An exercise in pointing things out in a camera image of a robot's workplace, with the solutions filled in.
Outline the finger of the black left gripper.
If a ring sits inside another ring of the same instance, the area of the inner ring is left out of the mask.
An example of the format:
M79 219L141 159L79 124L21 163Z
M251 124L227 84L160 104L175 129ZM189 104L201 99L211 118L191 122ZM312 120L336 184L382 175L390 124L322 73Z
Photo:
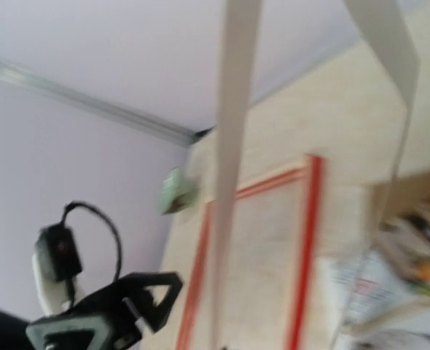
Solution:
M183 287L177 272L129 273L116 284L120 298L130 303L137 319L143 319L153 333L166 326Z

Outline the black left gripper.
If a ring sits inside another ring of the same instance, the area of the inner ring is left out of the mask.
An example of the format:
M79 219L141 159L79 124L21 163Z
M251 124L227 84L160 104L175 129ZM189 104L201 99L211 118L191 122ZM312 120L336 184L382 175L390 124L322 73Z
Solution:
M50 316L29 324L0 310L0 350L129 349L141 339L134 321L103 312Z

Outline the red wooden picture frame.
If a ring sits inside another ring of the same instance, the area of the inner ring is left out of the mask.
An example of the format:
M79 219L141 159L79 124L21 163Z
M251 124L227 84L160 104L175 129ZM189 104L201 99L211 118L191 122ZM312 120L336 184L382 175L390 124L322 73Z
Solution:
M321 184L324 172L324 160L317 155L308 155L303 167L290 169L268 179L249 185L237 192L236 201L271 190L281 185L301 181L303 184L303 213L301 234L301 255L297 263L297 275L294 280L295 296L291 302L287 337L282 349L298 349L301 329L307 301L313 250L318 225L318 213L321 202Z

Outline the white mat board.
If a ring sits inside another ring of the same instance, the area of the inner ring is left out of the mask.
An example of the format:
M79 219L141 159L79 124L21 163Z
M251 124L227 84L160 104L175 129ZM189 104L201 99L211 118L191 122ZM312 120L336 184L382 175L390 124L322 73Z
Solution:
M412 37L415 32L407 26L395 1L346 1L345 6L362 39L396 88L404 107L402 132L376 213L377 221L382 221L398 179L417 101L420 71L427 65L426 53L418 52L420 45ZM217 112L214 218L210 240L214 260L211 349L221 345L224 281L262 2L227 1L225 10Z

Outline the cat and books photo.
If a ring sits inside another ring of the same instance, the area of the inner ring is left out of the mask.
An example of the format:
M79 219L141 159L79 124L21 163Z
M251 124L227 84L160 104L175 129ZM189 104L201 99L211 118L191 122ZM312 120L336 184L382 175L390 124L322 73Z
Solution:
M366 252L318 266L326 349L430 349L430 196L386 220Z

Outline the clear acrylic sheet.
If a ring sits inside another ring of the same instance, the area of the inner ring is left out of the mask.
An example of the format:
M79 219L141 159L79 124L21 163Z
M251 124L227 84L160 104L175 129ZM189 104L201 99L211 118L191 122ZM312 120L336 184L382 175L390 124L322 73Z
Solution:
M236 202L220 347L284 347L301 255L302 213L301 181Z

